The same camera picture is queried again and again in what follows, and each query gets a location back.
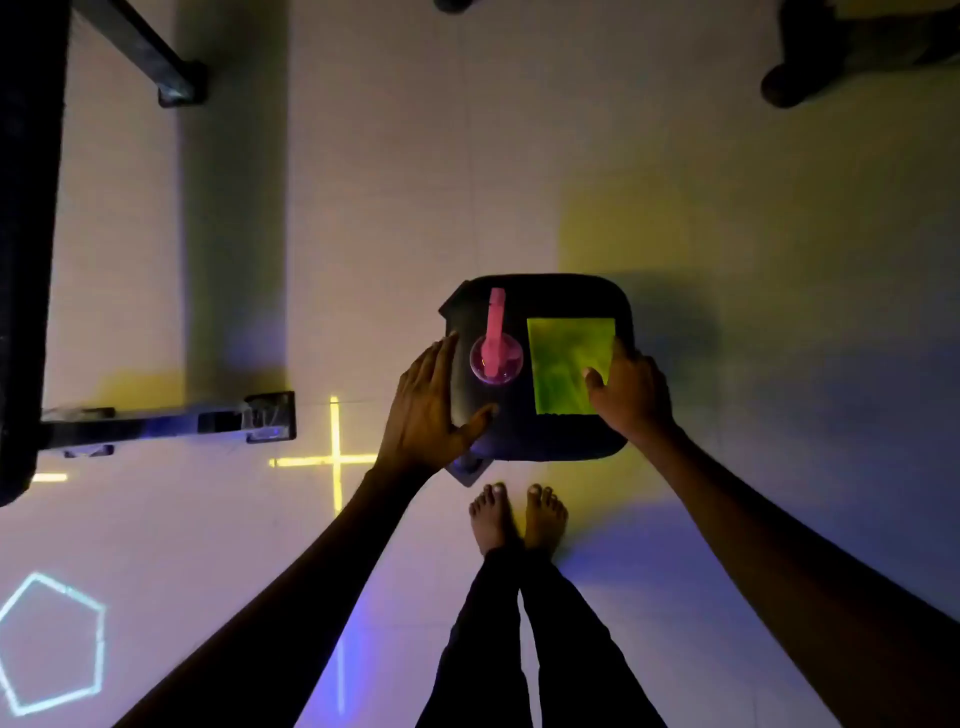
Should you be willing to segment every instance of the white floor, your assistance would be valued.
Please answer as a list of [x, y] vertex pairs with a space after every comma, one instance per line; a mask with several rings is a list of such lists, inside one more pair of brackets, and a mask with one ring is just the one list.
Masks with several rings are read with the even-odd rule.
[[[0, 725], [110, 724], [289, 564], [334, 516], [331, 469], [268, 459], [329, 454], [331, 396], [343, 452], [375, 452], [438, 306], [491, 272], [619, 282], [705, 447], [960, 616], [955, 71], [772, 109], [759, 0], [136, 5], [219, 73], [178, 122], [75, 24], [46, 405], [289, 386], [300, 437], [43, 457], [69, 479], [0, 511], [0, 599], [38, 571], [106, 605], [104, 680]], [[671, 728], [836, 725], [635, 453], [490, 478], [567, 500], [562, 567]], [[300, 725], [415, 722], [480, 563], [472, 495], [441, 474], [418, 497]], [[0, 622], [22, 701], [94, 654], [28, 595]], [[538, 716], [526, 625], [523, 655]]]

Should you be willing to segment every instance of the yellow light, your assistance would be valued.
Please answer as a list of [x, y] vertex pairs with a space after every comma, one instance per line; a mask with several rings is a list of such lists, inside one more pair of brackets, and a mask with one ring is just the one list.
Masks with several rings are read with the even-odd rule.
[[65, 483], [66, 473], [34, 473], [34, 483]]
[[344, 508], [343, 466], [372, 465], [376, 462], [376, 453], [362, 455], [344, 455], [340, 452], [340, 400], [330, 398], [330, 454], [310, 457], [275, 457], [269, 461], [271, 468], [303, 468], [311, 465], [333, 466], [333, 510], [336, 513]]

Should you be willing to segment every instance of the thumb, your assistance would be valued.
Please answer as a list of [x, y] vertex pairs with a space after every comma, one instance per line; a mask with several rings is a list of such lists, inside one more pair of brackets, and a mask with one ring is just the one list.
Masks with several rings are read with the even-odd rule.
[[592, 367], [584, 369], [584, 382], [587, 384], [587, 394], [593, 399], [593, 393], [599, 392], [604, 388], [603, 378], [600, 373]]
[[487, 404], [476, 412], [469, 419], [466, 425], [458, 427], [456, 431], [457, 444], [460, 448], [459, 457], [463, 454], [490, 426], [493, 417], [499, 411], [500, 407], [496, 404]]

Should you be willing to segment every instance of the pink handle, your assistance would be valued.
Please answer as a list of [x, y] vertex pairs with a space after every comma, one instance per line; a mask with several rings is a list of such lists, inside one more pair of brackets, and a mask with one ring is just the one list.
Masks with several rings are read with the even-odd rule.
[[480, 353], [483, 355], [483, 370], [487, 376], [496, 376], [500, 363], [506, 354], [503, 345], [503, 312], [506, 307], [507, 292], [502, 288], [493, 288], [490, 292], [490, 308], [487, 310], [487, 338]]

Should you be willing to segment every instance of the person's left hand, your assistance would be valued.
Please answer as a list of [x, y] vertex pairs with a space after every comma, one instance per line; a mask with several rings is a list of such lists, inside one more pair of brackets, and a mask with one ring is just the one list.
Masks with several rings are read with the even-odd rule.
[[484, 433], [496, 405], [481, 407], [462, 427], [450, 421], [450, 365], [457, 333], [433, 344], [400, 376], [376, 467], [427, 478], [464, 454]]

